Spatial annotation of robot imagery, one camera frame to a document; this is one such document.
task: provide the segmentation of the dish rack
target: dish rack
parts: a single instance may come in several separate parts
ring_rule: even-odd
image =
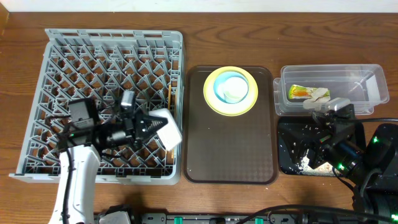
[[[49,126],[44,120],[68,115],[71,100],[90,97],[98,108],[105,108],[124,90],[132,90],[137,93],[138,110],[170,108],[182,131],[185,49],[180,32],[45,32],[50,42],[45,48],[17,170],[10,177],[34,183],[59,181],[58,140],[51,129],[60,132],[68,121],[54,119]],[[102,122],[113,119],[111,109],[100,111],[99,117]],[[103,157],[96,182],[172,185],[180,178],[181,144],[166,151],[157,135],[137,151],[124,146],[113,153],[122,157]]]

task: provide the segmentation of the clear plastic container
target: clear plastic container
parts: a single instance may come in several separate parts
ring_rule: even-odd
[[[389,101],[386,78],[380,65],[288,65],[274,80],[275,110],[279,116],[308,115],[305,99],[288,99],[292,85],[328,88],[331,100],[347,98],[356,115],[372,114],[373,107]]]

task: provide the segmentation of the wood grain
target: wood grain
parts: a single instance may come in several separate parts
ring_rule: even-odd
[[[0,222],[46,223],[56,184],[26,184],[15,172],[48,38],[45,28],[179,30],[186,68],[256,65],[274,78],[284,65],[378,63],[390,102],[369,117],[398,114],[398,17],[396,14],[172,14],[11,13],[0,41]],[[369,139],[377,123],[365,124]],[[285,203],[351,208],[351,192],[329,177],[281,174],[270,186],[97,184],[95,212],[130,203],[140,212],[251,213]]]

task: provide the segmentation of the black mat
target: black mat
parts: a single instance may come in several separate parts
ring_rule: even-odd
[[[242,67],[256,80],[259,95],[247,113],[229,117],[213,111],[203,96],[205,80],[217,68],[196,67],[188,74],[183,173],[196,183],[270,184],[278,174],[272,75]]]
[[[316,176],[324,176],[324,177],[334,177],[335,175],[331,171],[329,173],[316,173],[316,172],[302,172],[303,170],[300,169],[298,164],[294,164],[290,158],[289,155],[289,150],[291,148],[288,148],[288,144],[284,141],[282,138],[282,135],[280,133],[280,124],[284,123],[289,123],[289,124],[307,124],[309,126],[313,126],[314,128],[312,130],[315,130],[315,128],[321,128],[319,125],[317,125],[314,120],[311,117],[307,116],[287,116],[287,117],[281,117],[278,120],[278,155],[279,155],[279,167],[280,170],[289,175],[316,175]],[[366,150],[366,140],[365,140],[365,130],[363,127],[363,124],[358,123],[355,124],[355,133],[353,137],[351,138],[351,142],[357,145],[360,149]]]

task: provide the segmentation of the green light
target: green light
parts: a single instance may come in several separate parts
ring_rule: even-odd
[[[319,139],[319,141],[320,141],[321,143],[323,143],[324,141],[326,141],[326,140],[328,140],[328,139],[330,139],[330,138],[331,138],[331,135],[327,135],[327,136],[325,136],[324,138]]]
[[[344,167],[343,167],[342,164],[338,164],[338,168],[339,168],[340,170],[344,170]]]
[[[376,143],[376,142],[378,142],[379,141],[379,139],[377,138],[377,136],[375,136],[374,138],[373,138],[373,143]]]

